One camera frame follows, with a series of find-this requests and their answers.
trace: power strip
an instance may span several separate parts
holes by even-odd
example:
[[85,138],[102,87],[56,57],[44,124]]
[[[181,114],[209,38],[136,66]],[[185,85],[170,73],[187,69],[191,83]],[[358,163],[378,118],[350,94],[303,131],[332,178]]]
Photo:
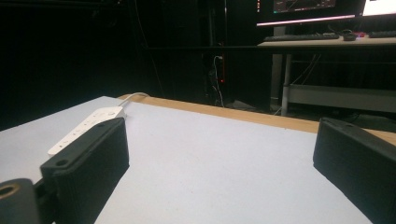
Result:
[[67,136],[53,146],[48,154],[50,157],[54,156],[65,147],[67,147],[74,140],[78,139],[82,134],[87,132],[95,124],[105,120],[114,118],[126,118],[122,106],[103,107],[95,110],[86,119],[84,119],[75,129],[73,129]]

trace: computer mouse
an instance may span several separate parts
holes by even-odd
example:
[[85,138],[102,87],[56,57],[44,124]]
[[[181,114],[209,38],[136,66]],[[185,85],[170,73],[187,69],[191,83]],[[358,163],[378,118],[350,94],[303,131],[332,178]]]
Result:
[[352,33],[345,34],[344,35],[344,41],[354,41],[354,40],[356,40],[356,37],[358,37],[358,36],[355,35],[355,34],[352,34]]

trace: desk leg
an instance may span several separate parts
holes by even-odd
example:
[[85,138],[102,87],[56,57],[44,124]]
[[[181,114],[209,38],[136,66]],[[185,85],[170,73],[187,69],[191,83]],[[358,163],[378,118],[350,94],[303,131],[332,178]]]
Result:
[[289,86],[290,86],[291,54],[286,56],[285,82],[283,83],[282,112],[281,116],[288,114]]

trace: lit white screen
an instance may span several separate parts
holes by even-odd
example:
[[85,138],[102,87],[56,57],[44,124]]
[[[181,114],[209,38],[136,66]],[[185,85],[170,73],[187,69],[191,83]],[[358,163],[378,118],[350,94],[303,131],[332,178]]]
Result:
[[363,16],[396,13],[396,0],[366,0]]

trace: desk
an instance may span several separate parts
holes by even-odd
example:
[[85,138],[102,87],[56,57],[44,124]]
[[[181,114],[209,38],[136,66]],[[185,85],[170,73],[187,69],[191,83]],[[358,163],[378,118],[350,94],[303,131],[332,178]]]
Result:
[[[0,181],[36,182],[53,144],[120,101],[0,132]],[[125,111],[131,167],[97,223],[370,223],[313,167],[315,122],[141,96]]]
[[[393,50],[396,38],[358,38],[356,41],[343,41],[342,37],[335,40],[312,41],[279,41],[263,42],[259,47],[281,48],[284,52],[297,48],[316,51],[349,51],[361,48],[365,50]],[[322,86],[305,86],[290,84],[291,54],[287,55],[285,81],[282,96],[282,116],[288,113],[288,103],[326,105],[362,110],[374,110],[396,113],[396,91],[364,90],[350,88],[335,88]]]

